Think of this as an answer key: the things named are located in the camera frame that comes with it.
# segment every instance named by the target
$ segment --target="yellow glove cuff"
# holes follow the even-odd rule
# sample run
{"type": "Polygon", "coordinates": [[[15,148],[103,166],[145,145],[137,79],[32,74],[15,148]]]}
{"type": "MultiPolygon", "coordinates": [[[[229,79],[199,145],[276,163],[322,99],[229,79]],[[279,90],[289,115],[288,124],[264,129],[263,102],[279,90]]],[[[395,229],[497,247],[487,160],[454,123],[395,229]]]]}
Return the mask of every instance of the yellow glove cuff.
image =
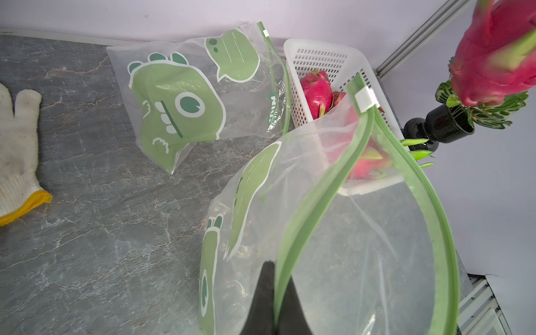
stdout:
{"type": "Polygon", "coordinates": [[[19,209],[0,218],[0,227],[17,220],[24,214],[44,203],[50,204],[51,202],[52,195],[49,192],[43,190],[33,192],[19,209]]]}

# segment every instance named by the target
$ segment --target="cartoon dinosaur face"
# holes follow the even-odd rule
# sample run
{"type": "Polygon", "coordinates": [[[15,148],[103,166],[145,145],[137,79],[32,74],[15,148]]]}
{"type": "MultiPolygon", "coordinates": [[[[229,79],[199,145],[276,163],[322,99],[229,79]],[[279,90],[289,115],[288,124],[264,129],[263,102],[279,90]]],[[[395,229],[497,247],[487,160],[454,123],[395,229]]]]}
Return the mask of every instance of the cartoon dinosaur face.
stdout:
{"type": "Polygon", "coordinates": [[[186,144],[219,138],[225,107],[205,75],[183,55],[167,59],[153,53],[148,60],[128,65],[129,87],[143,111],[140,142],[149,157],[171,172],[186,144]]]}
{"type": "Polygon", "coordinates": [[[214,335],[214,274],[218,263],[218,245],[220,244],[220,228],[223,222],[221,215],[209,218],[203,248],[201,250],[201,267],[199,270],[199,326],[206,335],[214,335]]]}

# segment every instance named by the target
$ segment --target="white work glove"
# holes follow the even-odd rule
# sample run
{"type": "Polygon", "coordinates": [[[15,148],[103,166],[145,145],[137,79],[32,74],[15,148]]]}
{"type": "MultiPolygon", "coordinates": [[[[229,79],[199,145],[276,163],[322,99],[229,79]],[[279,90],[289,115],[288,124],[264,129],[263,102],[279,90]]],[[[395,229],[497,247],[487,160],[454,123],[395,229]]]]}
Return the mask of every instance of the white work glove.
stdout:
{"type": "Polygon", "coordinates": [[[38,92],[23,90],[13,114],[9,91],[0,84],[0,226],[52,201],[35,177],[40,103],[38,92]]]}

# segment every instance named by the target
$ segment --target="green leaf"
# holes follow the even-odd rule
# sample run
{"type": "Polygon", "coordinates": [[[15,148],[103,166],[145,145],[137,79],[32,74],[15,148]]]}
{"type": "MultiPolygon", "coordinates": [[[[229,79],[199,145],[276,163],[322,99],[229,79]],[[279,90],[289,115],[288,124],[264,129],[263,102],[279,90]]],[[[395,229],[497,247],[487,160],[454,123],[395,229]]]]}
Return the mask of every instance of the green leaf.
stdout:
{"type": "Polygon", "coordinates": [[[414,158],[415,160],[423,159],[424,157],[429,156],[430,154],[432,154],[432,151],[430,151],[430,150],[415,150],[415,151],[410,151],[410,155],[413,156],[413,158],[414,158]]]}
{"type": "Polygon", "coordinates": [[[449,95],[449,98],[446,100],[446,106],[449,108],[455,107],[460,104],[461,104],[461,100],[460,98],[458,98],[456,93],[452,93],[451,95],[449,95]]]}
{"type": "Polygon", "coordinates": [[[417,139],[406,138],[406,139],[401,139],[400,143],[402,144],[402,146],[411,146],[411,145],[423,144],[428,141],[430,141],[428,138],[417,138],[417,139]]]}
{"type": "Polygon", "coordinates": [[[482,118],[474,118],[474,121],[475,123],[479,124],[479,125],[482,125],[484,127],[488,127],[488,128],[493,128],[493,129],[504,129],[504,125],[506,123],[503,123],[503,122],[497,122],[497,121],[492,121],[492,120],[488,120],[488,119],[482,119],[482,118]]]}
{"type": "Polygon", "coordinates": [[[457,105],[452,108],[450,108],[450,114],[454,119],[456,119],[458,116],[462,114],[469,114],[469,111],[467,110],[467,107],[464,107],[463,105],[457,105]]]}
{"type": "Polygon", "coordinates": [[[450,86],[450,80],[441,83],[436,90],[436,100],[440,103],[446,103],[452,93],[454,90],[450,86]]]}
{"type": "Polygon", "coordinates": [[[517,94],[511,94],[504,97],[504,103],[499,106],[478,105],[476,108],[484,113],[499,113],[506,118],[517,112],[527,104],[525,100],[528,98],[527,91],[517,94]]]}
{"type": "Polygon", "coordinates": [[[499,106],[489,106],[486,104],[476,107],[469,107],[471,119],[482,126],[493,129],[504,129],[505,125],[512,124],[508,118],[520,108],[526,106],[525,100],[528,98],[527,92],[507,95],[504,103],[499,106]]]}
{"type": "Polygon", "coordinates": [[[469,125],[474,128],[474,121],[473,121],[473,116],[471,115],[471,113],[467,113],[467,122],[469,122],[469,125]]]}

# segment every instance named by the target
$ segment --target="green zipper seal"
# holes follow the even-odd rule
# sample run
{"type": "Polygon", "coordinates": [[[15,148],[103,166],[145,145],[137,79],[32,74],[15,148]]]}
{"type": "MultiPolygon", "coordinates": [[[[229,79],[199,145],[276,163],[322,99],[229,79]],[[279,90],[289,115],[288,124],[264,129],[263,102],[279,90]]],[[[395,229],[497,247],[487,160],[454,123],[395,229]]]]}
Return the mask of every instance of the green zipper seal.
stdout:
{"type": "MultiPolygon", "coordinates": [[[[276,55],[276,58],[279,61],[279,64],[281,64],[281,66],[283,67],[283,72],[284,72],[283,81],[285,82],[285,90],[286,90],[286,96],[285,96],[285,103],[286,103],[285,123],[283,125],[283,132],[282,132],[282,134],[284,135],[284,134],[288,133],[288,127],[289,127],[290,122],[291,122],[291,110],[292,110],[291,80],[290,80],[290,76],[288,75],[287,66],[283,62],[283,59],[281,59],[281,56],[279,56],[279,54],[277,53],[276,48],[273,46],[272,40],[270,40],[269,36],[264,36],[264,31],[266,29],[264,28],[263,23],[258,22],[257,26],[260,29],[260,33],[263,36],[264,41],[266,42],[268,47],[272,50],[272,53],[274,53],[276,55]]],[[[272,68],[270,68],[270,77],[272,78],[272,89],[275,90],[275,88],[274,88],[275,83],[273,81],[274,73],[273,73],[272,68]]]]}
{"type": "MultiPolygon", "coordinates": [[[[366,87],[363,77],[356,76],[346,87],[353,105],[357,106],[354,95],[360,89],[366,87]]],[[[379,113],[376,106],[369,108],[365,113],[359,113],[359,109],[354,108],[358,111],[360,121],[352,141],[339,159],[327,169],[320,181],[298,205],[283,235],[274,279],[273,308],[276,325],[279,322],[281,305],[292,270],[315,231],[317,224],[324,216],[340,186],[344,183],[367,146],[374,125],[374,111],[379,113]]]]}
{"type": "MultiPolygon", "coordinates": [[[[355,110],[354,95],[365,87],[361,75],[347,85],[355,110]]],[[[391,155],[424,215],[433,246],[435,267],[435,304],[429,334],[452,335],[457,327],[459,278],[456,251],[445,211],[430,181],[415,159],[389,130],[376,107],[360,115],[360,123],[352,141],[339,159],[324,173],[317,185],[305,196],[292,216],[281,242],[276,263],[274,285],[274,316],[279,322],[281,305],[297,260],[314,230],[333,201],[338,189],[355,166],[369,137],[374,138],[391,155]]]]}
{"type": "Polygon", "coordinates": [[[378,113],[374,139],[389,154],[421,208],[432,242],[435,267],[435,304],[428,334],[453,335],[457,329],[460,284],[454,239],[445,210],[422,168],[400,144],[378,113]]]}

